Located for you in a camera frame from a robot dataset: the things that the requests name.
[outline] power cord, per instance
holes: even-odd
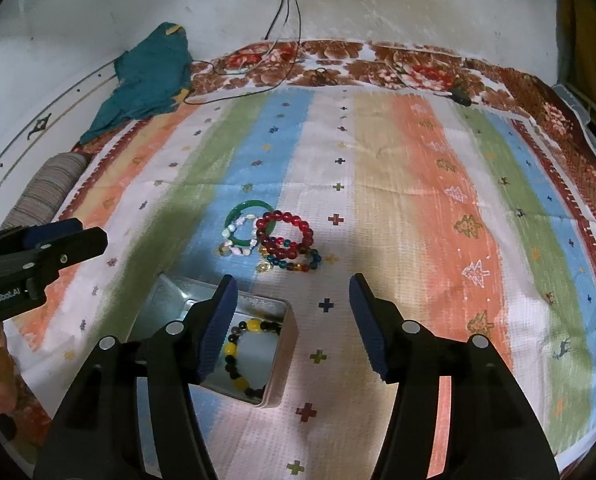
[[[287,73],[284,75],[284,77],[278,81],[276,83],[276,85],[271,86],[269,88],[265,88],[264,90],[259,90],[257,92],[248,92],[246,94],[241,94],[241,95],[234,95],[234,96],[230,96],[230,97],[221,97],[219,99],[212,99],[210,101],[204,101],[204,102],[189,102],[187,101],[187,99],[184,99],[185,104],[187,105],[207,105],[210,103],[217,103],[219,101],[228,101],[231,99],[238,99],[240,97],[247,97],[247,96],[251,96],[251,95],[257,95],[257,94],[264,94],[265,92],[270,92],[271,90],[275,90],[276,88],[278,88],[278,86],[280,86],[282,83],[284,83],[285,81],[287,81],[287,78],[289,77],[289,74],[291,73],[291,71],[293,70],[293,67],[296,65],[296,62],[298,60],[298,54],[300,51],[300,41],[302,41],[302,14],[300,12],[300,5],[298,4],[298,0],[294,0],[295,4],[296,4],[296,11],[298,13],[298,41],[296,43],[296,52],[295,55],[293,56],[293,61],[291,62],[291,66],[289,67],[289,70],[287,70]]]

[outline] bed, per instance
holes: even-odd
[[[266,51],[194,65],[187,101],[218,101],[75,148],[93,159],[56,218],[100,226],[110,243],[6,322],[44,410],[20,418],[47,428],[92,346],[129,337],[159,272],[231,274],[288,301],[300,337],[278,408],[193,389],[219,478],[370,478],[396,391],[371,371],[348,304],[363,272],[436,335],[489,337],[566,471],[596,440],[596,160],[574,112],[534,76],[432,46]],[[240,66],[255,68],[224,75]],[[223,219],[250,199],[308,220],[321,267],[221,254]],[[449,394],[444,383],[430,476],[444,465]],[[157,471],[148,445],[145,462]]]

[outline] blue stripe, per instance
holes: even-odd
[[[220,232],[224,219],[245,200],[262,200],[276,207],[312,98],[313,92],[304,89],[275,91],[270,95],[251,133],[236,150],[223,182],[215,186],[215,197],[187,244],[175,273],[214,284],[219,283],[224,274],[231,274],[238,282],[238,290],[251,290],[259,255],[223,257],[217,253],[218,245],[223,241]],[[275,128],[278,130],[271,133],[270,130]],[[263,146],[266,145],[271,148],[265,150]],[[257,160],[262,164],[252,166]],[[246,192],[244,184],[253,187]],[[252,208],[248,212],[261,215],[264,210]],[[236,235],[242,239],[251,238],[252,227],[248,221]],[[203,437],[207,440],[222,397],[202,388],[192,388],[191,398]]]
[[[490,112],[485,112],[485,115],[509,146],[518,166],[522,168],[527,182],[550,218],[551,227],[565,255],[569,274],[575,285],[578,307],[593,365],[589,426],[592,428],[596,425],[596,279],[584,251],[584,242],[578,234],[578,229],[575,228],[575,220],[565,209],[562,197],[543,171],[537,156],[510,123]]]

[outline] yellow bead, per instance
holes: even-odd
[[[251,330],[251,332],[260,332],[260,320],[259,319],[250,319],[247,322],[247,328]]]
[[[235,346],[233,343],[227,343],[224,346],[224,354],[233,355],[235,357],[238,354],[238,347]]]
[[[236,390],[239,392],[244,392],[249,387],[249,381],[246,380],[244,377],[239,377],[235,381],[233,381],[234,386],[236,386]]]

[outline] open container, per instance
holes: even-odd
[[[215,285],[198,280],[160,274],[146,304],[140,310],[129,340],[149,338],[166,323],[182,320],[194,304],[209,300],[216,288]],[[252,319],[278,323],[281,327],[279,335],[273,331],[248,332],[241,335],[238,342],[238,372],[254,390],[264,388],[262,398],[248,397],[238,390],[235,381],[225,370],[224,348],[231,332],[224,336],[215,370],[201,386],[257,408],[272,408],[280,404],[283,396],[298,328],[293,311],[286,301],[239,291],[238,306],[230,327]]]

